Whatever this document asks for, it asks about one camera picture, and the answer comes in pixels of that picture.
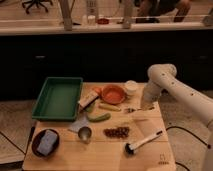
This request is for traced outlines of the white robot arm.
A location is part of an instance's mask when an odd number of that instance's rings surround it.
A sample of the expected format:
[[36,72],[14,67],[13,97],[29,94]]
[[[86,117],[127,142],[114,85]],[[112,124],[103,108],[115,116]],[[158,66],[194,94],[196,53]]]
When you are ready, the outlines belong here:
[[173,64],[151,65],[147,74],[149,80],[142,91],[141,107],[150,107],[166,90],[191,110],[210,131],[211,148],[205,153],[202,171],[213,171],[213,99],[176,79],[177,69]]

